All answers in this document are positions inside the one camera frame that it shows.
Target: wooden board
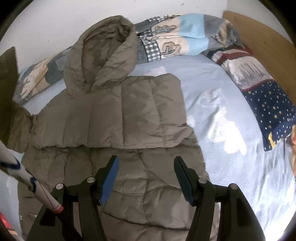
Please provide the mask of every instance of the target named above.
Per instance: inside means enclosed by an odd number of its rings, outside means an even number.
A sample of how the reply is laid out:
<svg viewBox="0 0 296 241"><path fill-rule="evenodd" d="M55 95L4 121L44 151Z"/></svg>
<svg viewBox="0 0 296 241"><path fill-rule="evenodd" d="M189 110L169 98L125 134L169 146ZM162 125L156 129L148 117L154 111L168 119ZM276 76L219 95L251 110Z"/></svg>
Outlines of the wooden board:
<svg viewBox="0 0 296 241"><path fill-rule="evenodd" d="M223 18L229 20L239 31L240 39L254 56L280 84L296 105L296 48L282 35L252 18L225 11Z"/></svg>

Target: brown puffer jacket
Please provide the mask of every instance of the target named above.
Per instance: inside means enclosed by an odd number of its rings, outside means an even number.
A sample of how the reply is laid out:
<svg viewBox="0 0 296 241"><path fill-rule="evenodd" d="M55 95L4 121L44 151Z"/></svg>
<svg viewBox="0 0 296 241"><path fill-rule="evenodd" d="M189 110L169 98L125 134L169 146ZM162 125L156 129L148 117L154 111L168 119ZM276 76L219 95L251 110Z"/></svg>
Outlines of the brown puffer jacket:
<svg viewBox="0 0 296 241"><path fill-rule="evenodd" d="M173 160L182 156L200 177L208 174L186 124L179 79L172 74L128 77L136 48L133 24L122 16L91 26L69 54L67 89L37 116L16 108L8 148L25 152L22 163L49 190L61 182L80 183L117 155L120 169L101 212L106 236L185 240L194 208L180 190ZM24 185L18 192L27 234L41 204Z"/></svg>

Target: navy blue star-patterned fabric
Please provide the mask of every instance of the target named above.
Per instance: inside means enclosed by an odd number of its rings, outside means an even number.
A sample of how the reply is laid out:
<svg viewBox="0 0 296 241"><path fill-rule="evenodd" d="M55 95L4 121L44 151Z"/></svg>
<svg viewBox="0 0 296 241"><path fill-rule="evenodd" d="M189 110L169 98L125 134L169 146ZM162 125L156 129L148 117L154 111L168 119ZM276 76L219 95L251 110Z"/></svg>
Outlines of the navy blue star-patterned fabric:
<svg viewBox="0 0 296 241"><path fill-rule="evenodd" d="M287 137L296 124L295 106L274 80L261 82L242 91L263 135L264 150L271 150Z"/></svg>

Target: mattress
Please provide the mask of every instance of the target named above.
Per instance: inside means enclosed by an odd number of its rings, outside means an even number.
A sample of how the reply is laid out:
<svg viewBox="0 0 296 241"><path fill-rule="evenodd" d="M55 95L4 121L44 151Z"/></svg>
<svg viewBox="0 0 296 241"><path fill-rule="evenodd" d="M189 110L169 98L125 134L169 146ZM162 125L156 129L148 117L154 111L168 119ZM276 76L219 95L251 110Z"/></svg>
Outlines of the mattress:
<svg viewBox="0 0 296 241"><path fill-rule="evenodd" d="M181 81L187 123L197 136L211 182L224 186L236 183L253 208L266 240L278 240L296 204L290 146L281 142L272 151L264 152L258 123L245 98L225 71L205 56L174 56L139 64L131 75L165 73ZM38 114L65 88L60 80L24 107ZM15 197L16 183L10 182L9 194ZM15 211L18 203L7 203L6 210L14 210L9 221L19 225Z"/></svg>

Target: metal screw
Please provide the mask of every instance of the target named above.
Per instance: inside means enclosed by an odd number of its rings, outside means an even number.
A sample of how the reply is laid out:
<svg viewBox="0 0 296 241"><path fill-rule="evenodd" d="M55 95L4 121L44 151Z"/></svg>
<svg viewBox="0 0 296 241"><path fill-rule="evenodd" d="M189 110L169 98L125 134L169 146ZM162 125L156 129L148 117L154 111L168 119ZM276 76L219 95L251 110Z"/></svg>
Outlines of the metal screw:
<svg viewBox="0 0 296 241"><path fill-rule="evenodd" d="M86 181L88 183L93 183L96 179L94 177L89 177Z"/></svg>
<svg viewBox="0 0 296 241"><path fill-rule="evenodd" d="M203 177L201 177L200 179L198 179L198 181L200 183L203 183L203 184L205 184L207 182L207 180L205 178L203 178Z"/></svg>
<svg viewBox="0 0 296 241"><path fill-rule="evenodd" d="M60 190L64 187L64 185L62 183L59 183L56 185L56 189Z"/></svg>
<svg viewBox="0 0 296 241"><path fill-rule="evenodd" d="M235 183L230 184L230 187L234 190L238 189L238 186Z"/></svg>

